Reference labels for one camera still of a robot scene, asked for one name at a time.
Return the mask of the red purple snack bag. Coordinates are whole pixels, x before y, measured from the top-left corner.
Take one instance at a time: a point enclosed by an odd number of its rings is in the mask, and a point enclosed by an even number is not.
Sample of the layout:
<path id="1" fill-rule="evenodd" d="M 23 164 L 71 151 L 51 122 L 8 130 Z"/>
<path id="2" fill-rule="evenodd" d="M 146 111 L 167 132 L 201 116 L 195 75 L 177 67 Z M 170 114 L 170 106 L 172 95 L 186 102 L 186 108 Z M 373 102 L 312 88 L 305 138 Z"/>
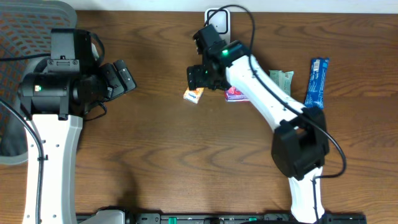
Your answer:
<path id="1" fill-rule="evenodd" d="M 224 97 L 227 102 L 249 101 L 249 99 L 234 86 L 224 92 Z"/>

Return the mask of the small orange snack box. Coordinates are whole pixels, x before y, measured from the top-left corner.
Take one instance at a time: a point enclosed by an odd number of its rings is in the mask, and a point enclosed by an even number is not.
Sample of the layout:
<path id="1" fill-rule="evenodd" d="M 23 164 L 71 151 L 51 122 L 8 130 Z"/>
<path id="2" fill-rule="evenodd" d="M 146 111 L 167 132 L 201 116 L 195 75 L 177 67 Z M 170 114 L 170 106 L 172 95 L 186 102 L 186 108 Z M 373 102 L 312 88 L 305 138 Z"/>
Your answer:
<path id="1" fill-rule="evenodd" d="M 196 90 L 190 90 L 189 88 L 187 88 L 185 93 L 183 94 L 183 99 L 188 100 L 194 104 L 197 104 L 203 92 L 204 88 L 197 88 Z"/>

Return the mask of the teal green snack packet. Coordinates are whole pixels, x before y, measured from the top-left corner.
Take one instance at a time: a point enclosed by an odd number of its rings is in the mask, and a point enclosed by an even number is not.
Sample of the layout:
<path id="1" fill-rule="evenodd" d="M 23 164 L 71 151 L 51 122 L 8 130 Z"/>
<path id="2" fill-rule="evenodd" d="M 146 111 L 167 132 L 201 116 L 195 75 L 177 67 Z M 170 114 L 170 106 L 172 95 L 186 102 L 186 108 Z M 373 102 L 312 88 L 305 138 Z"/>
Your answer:
<path id="1" fill-rule="evenodd" d="M 270 70 L 269 72 L 271 80 L 278 85 L 281 90 L 290 96 L 294 72 L 283 72 L 282 70 Z"/>

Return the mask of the blue Oreo cookie pack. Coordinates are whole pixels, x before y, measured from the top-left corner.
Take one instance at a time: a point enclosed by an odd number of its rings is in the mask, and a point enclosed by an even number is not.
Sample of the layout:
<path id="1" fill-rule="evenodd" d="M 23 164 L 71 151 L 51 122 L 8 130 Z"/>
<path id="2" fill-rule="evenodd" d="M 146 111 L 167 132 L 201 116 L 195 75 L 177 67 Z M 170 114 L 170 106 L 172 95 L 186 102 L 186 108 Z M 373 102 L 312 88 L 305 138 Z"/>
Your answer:
<path id="1" fill-rule="evenodd" d="M 329 58 L 313 58 L 304 105 L 307 108 L 324 108 L 324 89 Z"/>

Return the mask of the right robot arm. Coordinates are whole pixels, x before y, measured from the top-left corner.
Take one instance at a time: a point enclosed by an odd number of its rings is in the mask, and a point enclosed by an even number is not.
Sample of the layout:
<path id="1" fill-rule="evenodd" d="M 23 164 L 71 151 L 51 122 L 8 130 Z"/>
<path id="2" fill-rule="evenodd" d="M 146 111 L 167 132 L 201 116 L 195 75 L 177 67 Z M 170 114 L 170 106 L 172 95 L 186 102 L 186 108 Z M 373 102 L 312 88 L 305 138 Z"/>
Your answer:
<path id="1" fill-rule="evenodd" d="M 249 99 L 274 133 L 271 156 L 289 180 L 292 215 L 300 223 L 319 221 L 325 212 L 319 180 L 329 152 L 323 111 L 284 93 L 240 41 L 195 43 L 202 63 L 187 68 L 189 89 L 236 87 Z"/>

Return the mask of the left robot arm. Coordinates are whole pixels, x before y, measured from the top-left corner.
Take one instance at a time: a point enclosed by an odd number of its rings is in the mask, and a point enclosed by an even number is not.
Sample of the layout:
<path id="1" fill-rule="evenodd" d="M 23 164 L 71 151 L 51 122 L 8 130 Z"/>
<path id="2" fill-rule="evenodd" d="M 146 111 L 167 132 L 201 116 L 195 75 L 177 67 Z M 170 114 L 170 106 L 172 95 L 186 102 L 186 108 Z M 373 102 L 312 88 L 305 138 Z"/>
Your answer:
<path id="1" fill-rule="evenodd" d="M 136 88 L 123 60 L 49 58 L 21 83 L 28 149 L 24 223 L 76 223 L 75 164 L 85 115 Z"/>

